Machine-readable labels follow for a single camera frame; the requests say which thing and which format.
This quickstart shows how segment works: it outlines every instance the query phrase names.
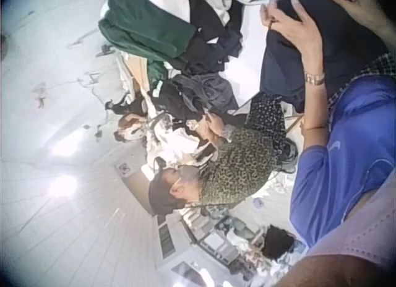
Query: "blue shirt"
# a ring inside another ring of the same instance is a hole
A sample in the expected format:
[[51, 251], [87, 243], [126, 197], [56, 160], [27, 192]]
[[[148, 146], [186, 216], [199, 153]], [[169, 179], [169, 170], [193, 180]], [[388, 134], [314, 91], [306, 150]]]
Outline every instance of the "blue shirt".
[[330, 116], [326, 147], [300, 156], [290, 221], [309, 247], [341, 224], [359, 198], [379, 188], [395, 166], [396, 84], [363, 77]]

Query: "face mask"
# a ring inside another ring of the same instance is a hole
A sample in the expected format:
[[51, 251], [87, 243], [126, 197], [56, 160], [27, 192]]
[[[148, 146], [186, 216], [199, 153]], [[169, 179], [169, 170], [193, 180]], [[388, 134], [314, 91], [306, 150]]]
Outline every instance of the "face mask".
[[184, 182], [191, 182], [199, 177], [199, 168], [192, 165], [180, 167], [180, 179]]

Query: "fluorescent light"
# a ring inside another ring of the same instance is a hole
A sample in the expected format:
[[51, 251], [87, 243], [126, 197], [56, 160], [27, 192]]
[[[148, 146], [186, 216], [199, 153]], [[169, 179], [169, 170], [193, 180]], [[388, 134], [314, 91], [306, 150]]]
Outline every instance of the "fluorescent light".
[[77, 151], [82, 139], [82, 129], [79, 129], [59, 141], [52, 149], [53, 155], [69, 157]]
[[206, 268], [201, 268], [199, 274], [201, 275], [207, 287], [215, 287], [215, 282]]
[[140, 169], [142, 170], [142, 172], [144, 173], [144, 175], [146, 176], [146, 178], [149, 181], [152, 181], [154, 179], [155, 174], [149, 165], [147, 165], [147, 164], [142, 165], [142, 167]]
[[60, 176], [56, 178], [48, 188], [48, 194], [52, 197], [71, 196], [77, 189], [77, 181], [72, 176]]
[[223, 282], [223, 287], [233, 287], [229, 281], [224, 281]]

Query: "green cloth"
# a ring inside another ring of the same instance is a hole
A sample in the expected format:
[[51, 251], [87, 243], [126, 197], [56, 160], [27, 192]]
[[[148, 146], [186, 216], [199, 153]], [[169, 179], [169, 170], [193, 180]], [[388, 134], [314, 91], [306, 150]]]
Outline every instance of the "green cloth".
[[160, 61], [147, 61], [147, 77], [150, 89], [155, 89], [159, 81], [168, 80], [168, 70]]
[[108, 0], [108, 5], [99, 29], [114, 47], [132, 55], [156, 61], [177, 58], [196, 32], [149, 0]]

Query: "gold watch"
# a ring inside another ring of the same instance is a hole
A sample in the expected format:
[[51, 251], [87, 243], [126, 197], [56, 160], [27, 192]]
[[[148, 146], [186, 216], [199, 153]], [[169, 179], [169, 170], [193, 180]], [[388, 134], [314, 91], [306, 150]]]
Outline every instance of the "gold watch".
[[324, 74], [312, 75], [312, 74], [304, 71], [304, 79], [305, 79], [305, 82], [309, 85], [319, 86], [324, 83]]

